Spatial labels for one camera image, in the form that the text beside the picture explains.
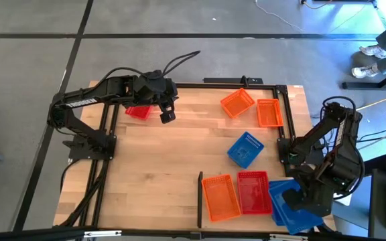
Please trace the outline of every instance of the plastic basket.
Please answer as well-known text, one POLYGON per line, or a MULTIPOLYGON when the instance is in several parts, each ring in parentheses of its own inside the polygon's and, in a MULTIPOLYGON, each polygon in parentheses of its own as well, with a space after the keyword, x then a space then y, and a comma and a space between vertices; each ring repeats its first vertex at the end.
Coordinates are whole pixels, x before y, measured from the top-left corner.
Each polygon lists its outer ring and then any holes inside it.
POLYGON ((254 105, 254 100, 243 88, 240 88, 228 97, 222 99, 220 103, 224 111, 231 118, 235 118, 252 107, 254 105))
POLYGON ((205 178, 202 180, 202 186, 211 222, 241 215, 235 188, 229 174, 205 178))
POLYGON ((245 132, 229 149, 227 155, 240 167, 247 168, 264 147, 250 133, 245 132))
POLYGON ((152 106, 129 107, 126 109, 125 114, 145 121, 148 119, 152 108, 152 106))
POLYGON ((242 214, 272 214, 272 200, 265 171, 238 172, 242 214))
POLYGON ((303 230, 308 230, 324 222, 321 217, 311 214, 306 210, 293 211, 284 201, 282 193, 289 189, 300 190, 299 184, 295 180, 289 180, 281 185, 272 187, 269 192, 276 210, 281 215, 282 221, 290 234, 297 234, 303 230))
POLYGON ((282 113, 278 99, 257 100, 257 119, 260 127, 282 127, 282 113))
MULTIPOLYGON (((286 181, 270 181, 269 182, 269 189, 276 187, 278 185, 281 185, 285 183, 286 181)), ((277 226, 284 226, 284 222, 282 221, 281 214, 279 214, 277 208, 275 207, 275 204, 272 202, 272 219, 275 221, 277 226)))

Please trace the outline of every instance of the concrete floor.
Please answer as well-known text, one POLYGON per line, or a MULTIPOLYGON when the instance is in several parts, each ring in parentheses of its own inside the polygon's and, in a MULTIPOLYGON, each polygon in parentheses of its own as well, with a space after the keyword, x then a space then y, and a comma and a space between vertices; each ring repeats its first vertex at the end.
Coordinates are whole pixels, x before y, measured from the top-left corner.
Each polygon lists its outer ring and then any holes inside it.
MULTIPOLYGON (((76 33, 86 2, 0 0, 0 32, 76 33)), ((331 3, 311 10, 296 1, 260 0, 259 4, 298 25, 304 33, 330 33, 363 7, 362 3, 331 3)), ((367 4, 357 16, 332 33, 381 33, 383 30, 373 6, 367 4)), ((247 0, 95 1, 85 32, 297 33, 247 0)), ((58 91, 73 42, 73 39, 0 39, 0 152, 5 157, 0 162, 0 232, 10 230, 13 224, 45 127, 48 105, 58 91)), ((100 79, 116 66, 154 70, 163 68, 175 56, 202 50, 170 77, 176 82, 199 82, 204 77, 247 75, 260 77, 267 84, 301 84, 314 116, 328 96, 351 97, 357 106, 386 98, 386 91, 339 88, 345 80, 354 81, 350 76, 353 66, 375 61, 358 53, 359 46, 371 43, 310 39, 84 39, 67 91, 87 86, 90 80, 100 79)), ((372 81, 382 78, 377 76, 372 81)), ((360 136, 386 129, 386 103, 364 109, 362 113, 360 136)), ((27 229, 52 225, 60 174, 68 156, 68 149, 62 145, 65 138, 53 135, 25 224, 27 229)), ((386 143, 382 141, 362 151, 362 155, 367 160, 385 152, 386 143)), ((365 219, 367 184, 365 182, 364 191, 354 195, 350 207, 365 219)), ((346 234, 367 235, 365 229, 348 222, 338 220, 337 225, 346 234)))

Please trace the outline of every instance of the blue box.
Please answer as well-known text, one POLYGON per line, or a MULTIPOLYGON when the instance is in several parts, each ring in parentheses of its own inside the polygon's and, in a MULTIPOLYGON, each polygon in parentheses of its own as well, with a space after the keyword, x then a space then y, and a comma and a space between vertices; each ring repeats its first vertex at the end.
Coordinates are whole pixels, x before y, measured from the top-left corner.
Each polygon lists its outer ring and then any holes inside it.
POLYGON ((295 180, 289 180, 281 185, 275 185, 269 189, 272 203, 280 214, 288 232, 290 234, 297 234, 303 230, 308 230, 314 226, 324 223, 321 217, 311 214, 306 210, 293 211, 285 202, 282 193, 289 189, 300 190, 299 183, 295 180))
POLYGON ((229 149, 227 155, 240 167, 247 168, 265 146, 245 131, 229 149))
MULTIPOLYGON (((285 183, 286 181, 270 181, 269 182, 269 189, 276 187, 278 185, 281 185, 281 184, 285 183)), ((272 210, 273 210, 272 219, 273 219, 273 221, 275 221, 276 226, 285 226, 284 222, 282 221, 281 214, 279 214, 279 211, 275 207, 274 202, 272 202, 272 210)))

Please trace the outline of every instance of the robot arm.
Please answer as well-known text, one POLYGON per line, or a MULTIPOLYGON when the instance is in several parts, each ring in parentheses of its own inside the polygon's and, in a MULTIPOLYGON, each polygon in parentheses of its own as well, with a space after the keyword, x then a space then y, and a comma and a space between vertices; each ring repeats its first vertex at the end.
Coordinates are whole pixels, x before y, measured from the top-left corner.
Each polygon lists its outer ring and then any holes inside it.
POLYGON ((324 118, 311 131, 293 140, 290 158, 302 162, 319 139, 337 128, 333 150, 326 154, 321 164, 312 169, 302 163, 288 171, 287 174, 301 187, 299 191, 290 189, 283 193, 291 209, 306 209, 318 216, 326 216, 331 213, 334 193, 346 196, 358 187, 364 175, 364 163, 355 147, 361 118, 355 109, 332 102, 324 106, 324 118))
POLYGON ((67 128, 75 133, 73 141, 63 143, 71 149, 70 159, 112 159, 115 135, 107 135, 105 130, 94 130, 76 118, 72 109, 91 104, 121 104, 125 108, 132 106, 159 106, 163 124, 175 120, 174 101, 178 98, 177 88, 170 78, 164 78, 174 68, 198 55, 195 51, 173 59, 163 72, 142 73, 126 67, 111 70, 96 86, 77 91, 56 94, 50 105, 48 124, 56 130, 67 128), (180 60, 171 68, 170 65, 180 60), (109 77, 116 70, 130 70, 138 76, 109 77))

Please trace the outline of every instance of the shoe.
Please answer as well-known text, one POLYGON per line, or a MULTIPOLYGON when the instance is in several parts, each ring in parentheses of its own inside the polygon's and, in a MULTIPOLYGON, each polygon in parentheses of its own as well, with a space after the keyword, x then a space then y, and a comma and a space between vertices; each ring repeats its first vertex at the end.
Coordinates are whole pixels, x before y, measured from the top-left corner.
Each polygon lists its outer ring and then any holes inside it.
POLYGON ((360 47, 360 51, 367 56, 376 56, 378 58, 385 58, 386 51, 383 50, 379 45, 373 45, 368 47, 360 47))
POLYGON ((374 66, 352 68, 351 72, 355 78, 373 77, 379 73, 374 66))

